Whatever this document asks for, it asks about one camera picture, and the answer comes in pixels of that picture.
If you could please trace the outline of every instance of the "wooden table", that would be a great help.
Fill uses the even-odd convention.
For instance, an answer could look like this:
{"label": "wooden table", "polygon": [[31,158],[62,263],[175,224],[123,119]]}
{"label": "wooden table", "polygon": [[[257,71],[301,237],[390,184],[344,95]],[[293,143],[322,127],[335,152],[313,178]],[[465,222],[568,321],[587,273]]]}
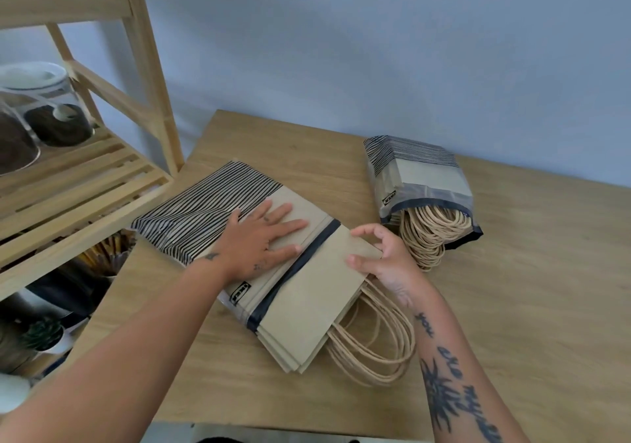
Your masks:
{"label": "wooden table", "polygon": [[[361,137],[218,111],[171,193],[230,159],[288,185],[346,226],[377,218]],[[631,189],[458,161],[485,235],[448,252],[430,278],[480,362],[533,442],[627,441]],[[141,240],[73,358],[181,271]],[[390,389],[352,383],[325,353],[304,375],[285,375],[219,303],[156,419],[432,439],[418,365]]]}

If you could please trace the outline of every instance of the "striped bag pattern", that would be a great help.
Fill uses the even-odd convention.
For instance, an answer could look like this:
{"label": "striped bag pattern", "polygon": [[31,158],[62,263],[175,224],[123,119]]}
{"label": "striped bag pattern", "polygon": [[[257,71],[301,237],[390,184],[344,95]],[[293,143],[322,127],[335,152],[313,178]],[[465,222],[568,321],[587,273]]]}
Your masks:
{"label": "striped bag pattern", "polygon": [[186,266],[219,238],[234,208],[244,216],[280,186],[248,164],[231,161],[136,218],[131,228]]}
{"label": "striped bag pattern", "polygon": [[372,164],[375,177],[393,159],[403,159],[428,164],[458,167],[453,153],[440,146],[420,143],[411,139],[394,136],[374,136],[363,142],[368,160]]}

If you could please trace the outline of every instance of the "white lid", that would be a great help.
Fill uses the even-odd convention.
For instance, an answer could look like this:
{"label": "white lid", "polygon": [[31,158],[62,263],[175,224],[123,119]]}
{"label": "white lid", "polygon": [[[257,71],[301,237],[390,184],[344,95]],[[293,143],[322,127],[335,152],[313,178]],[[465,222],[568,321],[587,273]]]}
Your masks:
{"label": "white lid", "polygon": [[0,88],[48,88],[67,78],[66,70],[52,62],[17,62],[0,66]]}

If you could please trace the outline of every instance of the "packaged paper bags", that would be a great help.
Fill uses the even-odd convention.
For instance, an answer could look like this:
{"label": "packaged paper bags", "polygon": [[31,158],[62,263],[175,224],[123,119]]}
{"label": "packaged paper bags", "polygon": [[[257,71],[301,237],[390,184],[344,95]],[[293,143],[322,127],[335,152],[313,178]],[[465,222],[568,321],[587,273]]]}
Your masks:
{"label": "packaged paper bags", "polygon": [[446,248],[482,236],[453,153],[393,136],[369,137],[363,144],[381,221],[399,228],[423,270],[437,265]]}
{"label": "packaged paper bags", "polygon": [[[234,208],[241,209],[243,219],[266,198],[272,199],[272,208],[292,203],[288,219],[309,221],[304,229],[273,241],[270,248],[298,244],[303,252],[253,280],[232,283],[219,296],[221,302],[256,333],[286,372],[302,373],[330,338],[329,353],[349,376],[363,384],[389,384],[398,379],[414,352],[412,327],[390,299],[365,281],[366,274],[344,263],[348,254],[379,258],[381,252],[352,237],[339,221],[279,182],[245,163],[231,161],[138,217],[132,227],[186,266],[212,252]],[[387,328],[398,331],[393,334],[394,358],[373,355],[339,325],[358,299],[367,302],[387,322]],[[385,375],[375,373],[377,376],[367,373],[364,379],[354,376],[372,372],[357,358],[361,352],[367,353],[368,360],[390,364],[392,370]]]}

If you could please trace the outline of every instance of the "hand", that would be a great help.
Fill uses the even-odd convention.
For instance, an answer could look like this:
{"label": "hand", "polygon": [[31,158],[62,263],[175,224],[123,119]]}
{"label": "hand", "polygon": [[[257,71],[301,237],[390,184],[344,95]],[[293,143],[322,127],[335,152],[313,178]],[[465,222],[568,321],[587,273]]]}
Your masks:
{"label": "hand", "polygon": [[383,252],[382,258],[367,259],[350,255],[346,258],[346,265],[358,272],[373,274],[403,305],[413,308],[413,295],[418,293],[422,285],[431,285],[429,280],[416,266],[401,238],[383,225],[365,224],[351,230],[351,235],[355,237],[369,234],[381,239],[381,243],[373,245]]}
{"label": "hand", "polygon": [[283,235],[306,227],[304,219],[280,223],[289,212],[291,204],[283,204],[272,212],[272,201],[266,199],[239,223],[241,210],[236,208],[228,218],[226,230],[205,257],[207,261],[221,262],[226,283],[234,280],[249,280],[288,259],[297,257],[299,245],[286,245],[278,250],[269,250],[269,243]]}

